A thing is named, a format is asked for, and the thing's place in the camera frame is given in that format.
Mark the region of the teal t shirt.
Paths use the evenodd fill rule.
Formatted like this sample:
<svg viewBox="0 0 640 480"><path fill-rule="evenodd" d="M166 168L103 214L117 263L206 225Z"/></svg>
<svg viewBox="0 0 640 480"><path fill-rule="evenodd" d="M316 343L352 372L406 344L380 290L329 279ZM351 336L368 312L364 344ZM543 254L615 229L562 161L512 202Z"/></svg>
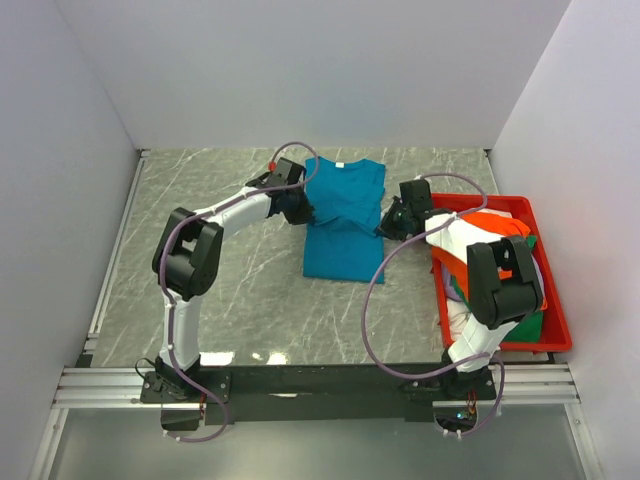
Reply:
<svg viewBox="0 0 640 480"><path fill-rule="evenodd" d="M332 281L368 283L384 258L377 233L386 168L369 159L352 163L308 158L315 174L306 185L313 207L307 225L303 275Z"/></svg>

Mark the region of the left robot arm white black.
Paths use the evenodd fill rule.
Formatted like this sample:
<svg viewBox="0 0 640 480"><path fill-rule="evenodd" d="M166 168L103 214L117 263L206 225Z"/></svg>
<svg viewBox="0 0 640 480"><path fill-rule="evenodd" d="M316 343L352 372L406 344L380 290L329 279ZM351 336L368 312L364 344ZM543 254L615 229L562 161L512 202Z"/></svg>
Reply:
<svg viewBox="0 0 640 480"><path fill-rule="evenodd" d="M281 157L228 199L195 211L171 212L152 260L164 301L164 331L154 369L143 381L143 404L228 401L229 369L202 364L204 296L217 278L223 242L234 234L276 215L291 225L311 222L306 179L303 165Z"/></svg>

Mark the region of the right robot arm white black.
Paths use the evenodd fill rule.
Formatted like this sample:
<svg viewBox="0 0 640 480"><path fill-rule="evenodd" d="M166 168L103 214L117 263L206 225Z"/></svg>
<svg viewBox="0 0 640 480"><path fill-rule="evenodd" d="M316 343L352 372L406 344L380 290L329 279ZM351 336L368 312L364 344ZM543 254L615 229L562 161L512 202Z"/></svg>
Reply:
<svg viewBox="0 0 640 480"><path fill-rule="evenodd" d="M435 206L428 181L402 182L378 226L391 240L425 241L466 301L469 317L442 356L439 387L460 399L480 386L493 354L524 319L545 305L529 228L487 212L488 198L462 212Z"/></svg>

